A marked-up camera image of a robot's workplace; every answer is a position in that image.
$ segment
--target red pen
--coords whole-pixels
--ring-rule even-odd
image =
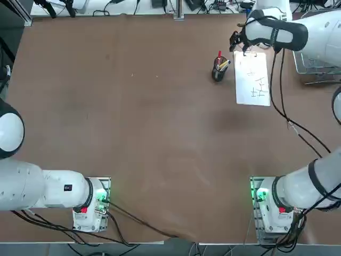
[[[216,78],[216,79],[218,79],[218,71],[219,71],[221,56],[222,56],[222,51],[219,51],[219,52],[218,52],[217,65],[216,65],[216,72],[215,72],[215,78]]]

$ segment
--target pen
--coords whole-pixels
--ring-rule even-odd
[[[223,64],[221,64],[220,67],[220,72],[225,71],[229,65],[231,64],[231,60],[225,61]]]
[[[220,65],[220,59],[222,56],[222,51],[218,52],[218,59],[217,59],[217,66],[216,66],[216,72],[215,72],[215,78],[218,79],[218,71],[219,71],[219,65]]]
[[[221,64],[219,65],[219,68],[223,68],[226,64],[227,64],[227,65],[231,64],[231,60],[227,60],[227,61],[221,63]]]

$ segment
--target whiteboard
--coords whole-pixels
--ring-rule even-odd
[[[234,52],[237,104],[270,106],[266,55],[263,52]]]

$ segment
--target metal frame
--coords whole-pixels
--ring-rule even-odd
[[[30,27],[32,25],[32,17],[28,11],[23,7],[19,0],[6,0],[16,11],[17,15],[24,21],[25,27]]]
[[[174,20],[184,20],[184,14],[182,12],[182,0],[176,0],[176,12],[174,13]]]

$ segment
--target green led light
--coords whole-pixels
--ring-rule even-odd
[[[268,194],[269,190],[266,189],[266,188],[260,188],[258,191],[257,191],[257,197],[259,199],[263,199],[265,200],[266,199],[266,195]]]

